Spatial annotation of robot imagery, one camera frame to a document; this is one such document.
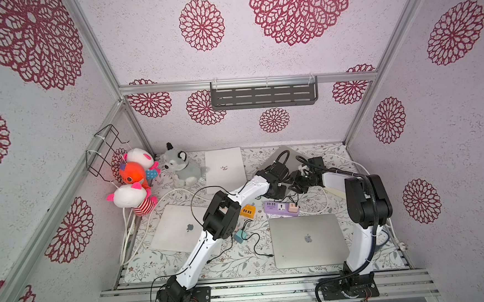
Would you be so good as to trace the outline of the teal charger plug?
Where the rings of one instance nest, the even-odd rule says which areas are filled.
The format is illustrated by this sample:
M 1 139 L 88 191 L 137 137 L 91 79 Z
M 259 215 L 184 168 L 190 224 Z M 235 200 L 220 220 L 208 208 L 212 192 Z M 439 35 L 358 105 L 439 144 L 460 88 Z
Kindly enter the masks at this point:
M 234 236 L 233 239 L 238 242 L 239 244 L 242 244 L 249 238 L 249 235 L 247 235 L 243 230 L 238 230 Z

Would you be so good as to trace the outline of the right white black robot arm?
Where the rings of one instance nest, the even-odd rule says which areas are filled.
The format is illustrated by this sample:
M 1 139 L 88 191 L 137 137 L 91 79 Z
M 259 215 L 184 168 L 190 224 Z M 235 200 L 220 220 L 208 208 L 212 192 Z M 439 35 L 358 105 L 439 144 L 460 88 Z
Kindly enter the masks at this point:
M 321 157 L 305 159 L 301 156 L 296 160 L 306 168 L 292 173 L 292 184 L 298 193 L 313 186 L 324 189 L 329 187 L 327 176 L 336 174 L 344 177 L 348 215 L 354 223 L 352 246 L 343 269 L 337 277 L 319 280 L 314 290 L 316 300 L 323 302 L 326 293 L 336 294 L 338 291 L 341 296 L 351 299 L 378 296 L 372 261 L 377 234 L 393 213 L 381 178 L 375 174 L 364 175 L 336 167 L 327 168 Z

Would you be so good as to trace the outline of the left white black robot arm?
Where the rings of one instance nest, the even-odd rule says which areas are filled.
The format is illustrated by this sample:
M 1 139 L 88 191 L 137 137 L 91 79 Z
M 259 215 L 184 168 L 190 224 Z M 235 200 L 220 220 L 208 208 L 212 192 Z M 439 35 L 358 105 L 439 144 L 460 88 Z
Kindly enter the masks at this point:
M 274 200 L 283 198 L 287 189 L 283 182 L 288 177 L 288 172 L 285 164 L 274 161 L 265 169 L 259 170 L 241 188 L 230 192 L 220 190 L 214 194 L 203 216 L 198 242 L 181 270 L 168 277 L 160 290 L 166 301 L 161 302 L 192 302 L 192 291 L 203 268 L 221 242 L 233 234 L 242 208 L 257 197 Z

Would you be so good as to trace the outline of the silver laptop rear right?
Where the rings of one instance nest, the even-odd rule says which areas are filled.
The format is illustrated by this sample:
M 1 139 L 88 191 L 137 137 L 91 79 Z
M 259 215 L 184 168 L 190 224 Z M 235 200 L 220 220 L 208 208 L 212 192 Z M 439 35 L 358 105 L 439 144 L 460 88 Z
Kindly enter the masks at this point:
M 288 146 L 281 146 L 272 152 L 270 157 L 268 157 L 265 162 L 258 168 L 258 171 L 265 170 L 265 168 L 269 167 L 269 165 L 272 165 L 274 161 L 279 158 L 279 161 L 287 166 L 289 172 L 292 173 L 293 171 L 297 171 L 298 168 L 302 166 L 302 163 L 296 159 L 297 157 L 303 157 L 306 160 L 309 160 L 308 156 L 299 153 L 293 148 Z

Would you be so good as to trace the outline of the white laptop with red logo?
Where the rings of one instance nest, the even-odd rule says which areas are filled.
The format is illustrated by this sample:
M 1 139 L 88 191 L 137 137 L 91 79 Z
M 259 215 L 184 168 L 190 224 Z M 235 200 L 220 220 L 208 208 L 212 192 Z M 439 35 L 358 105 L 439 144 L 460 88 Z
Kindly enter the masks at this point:
M 246 172 L 239 147 L 207 151 L 205 153 L 207 193 L 215 194 L 222 187 L 228 191 L 241 188 Z

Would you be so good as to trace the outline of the silver apple laptop front right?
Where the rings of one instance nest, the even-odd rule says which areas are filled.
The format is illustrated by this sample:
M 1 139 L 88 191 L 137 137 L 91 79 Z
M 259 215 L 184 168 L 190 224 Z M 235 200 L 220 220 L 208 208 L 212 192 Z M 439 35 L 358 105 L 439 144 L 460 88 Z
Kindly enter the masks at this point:
M 279 269 L 331 266 L 343 263 L 349 255 L 335 215 L 271 218 L 269 225 Z

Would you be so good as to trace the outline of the white laptop front left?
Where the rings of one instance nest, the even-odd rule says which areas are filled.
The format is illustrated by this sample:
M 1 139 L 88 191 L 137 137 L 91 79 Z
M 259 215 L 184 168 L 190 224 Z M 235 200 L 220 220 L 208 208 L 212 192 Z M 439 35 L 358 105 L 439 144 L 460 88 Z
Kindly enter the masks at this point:
M 202 227 L 205 207 L 167 205 L 162 213 L 155 234 L 149 245 L 152 251 L 190 253 L 196 246 Z

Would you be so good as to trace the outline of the cream box with green display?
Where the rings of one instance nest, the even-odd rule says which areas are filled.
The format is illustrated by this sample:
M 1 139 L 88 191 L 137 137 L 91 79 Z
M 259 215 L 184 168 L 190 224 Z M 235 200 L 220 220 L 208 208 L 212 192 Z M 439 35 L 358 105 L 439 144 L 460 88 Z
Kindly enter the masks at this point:
M 335 195 L 342 199 L 347 199 L 346 190 L 345 190 L 345 182 L 341 182 L 340 184 L 335 184 L 332 187 L 324 187 L 324 190 L 332 195 Z

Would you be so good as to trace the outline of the purple power strip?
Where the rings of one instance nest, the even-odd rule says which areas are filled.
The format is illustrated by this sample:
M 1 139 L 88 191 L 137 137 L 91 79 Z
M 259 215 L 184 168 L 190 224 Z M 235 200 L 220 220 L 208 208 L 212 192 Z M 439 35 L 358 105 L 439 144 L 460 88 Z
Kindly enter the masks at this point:
M 263 202 L 264 211 L 266 214 L 297 217 L 299 213 L 298 214 L 290 213 L 288 211 L 288 205 L 289 205 L 289 202 L 276 202 L 276 201 Z

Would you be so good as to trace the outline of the orange power strip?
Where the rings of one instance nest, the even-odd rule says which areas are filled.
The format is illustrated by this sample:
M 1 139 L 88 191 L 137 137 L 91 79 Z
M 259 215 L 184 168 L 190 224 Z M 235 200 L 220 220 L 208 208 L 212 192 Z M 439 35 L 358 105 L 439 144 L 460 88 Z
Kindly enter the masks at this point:
M 240 216 L 253 220 L 256 215 L 256 207 L 252 204 L 244 206 L 240 211 Z

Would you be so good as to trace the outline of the grey husky plush toy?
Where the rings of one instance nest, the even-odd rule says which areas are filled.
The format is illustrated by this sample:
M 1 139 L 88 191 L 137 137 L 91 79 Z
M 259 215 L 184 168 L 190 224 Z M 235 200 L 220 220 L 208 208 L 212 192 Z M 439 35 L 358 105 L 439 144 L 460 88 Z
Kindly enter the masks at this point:
M 164 168 L 171 172 L 174 186 L 177 188 L 192 187 L 201 178 L 205 178 L 208 167 L 200 166 L 182 149 L 175 148 L 170 142 L 166 143 L 163 155 Z

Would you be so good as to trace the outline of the white pink plush upper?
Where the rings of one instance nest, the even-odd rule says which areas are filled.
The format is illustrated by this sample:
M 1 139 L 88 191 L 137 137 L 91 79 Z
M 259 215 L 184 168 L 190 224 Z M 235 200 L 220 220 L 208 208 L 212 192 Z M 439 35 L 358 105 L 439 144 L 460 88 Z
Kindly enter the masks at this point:
M 150 155 L 143 149 L 135 148 L 126 152 L 123 156 L 127 163 L 140 164 L 144 170 L 154 170 L 158 168 L 158 161 L 155 161 L 154 156 Z

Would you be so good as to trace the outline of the white plush striped legs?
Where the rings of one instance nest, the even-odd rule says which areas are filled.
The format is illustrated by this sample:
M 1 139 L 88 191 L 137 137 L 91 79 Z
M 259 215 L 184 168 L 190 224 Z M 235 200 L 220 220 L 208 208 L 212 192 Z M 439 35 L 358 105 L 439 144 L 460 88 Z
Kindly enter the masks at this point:
M 151 188 L 143 187 L 141 182 L 125 184 L 106 197 L 118 208 L 132 209 L 136 216 L 145 216 L 153 211 L 158 198 L 151 195 Z

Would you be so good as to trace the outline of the grey metal wall shelf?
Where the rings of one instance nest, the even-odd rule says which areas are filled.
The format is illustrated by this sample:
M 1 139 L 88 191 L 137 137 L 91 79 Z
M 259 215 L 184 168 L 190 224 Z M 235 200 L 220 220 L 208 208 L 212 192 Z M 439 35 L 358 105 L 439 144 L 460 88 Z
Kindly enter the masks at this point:
M 215 111 L 313 105 L 318 100 L 315 77 L 303 84 L 220 88 L 210 83 L 210 101 Z

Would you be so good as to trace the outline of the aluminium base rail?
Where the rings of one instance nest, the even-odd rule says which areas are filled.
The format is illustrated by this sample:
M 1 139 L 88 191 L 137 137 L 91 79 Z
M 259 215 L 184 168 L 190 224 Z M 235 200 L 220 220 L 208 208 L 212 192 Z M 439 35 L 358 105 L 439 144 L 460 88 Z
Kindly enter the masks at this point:
M 368 291 L 348 297 L 330 289 L 320 299 L 315 287 L 319 277 L 202 283 L 198 302 L 441 302 L 440 292 L 428 271 L 394 270 L 377 272 Z M 149 288 L 102 292 L 97 302 L 163 302 Z

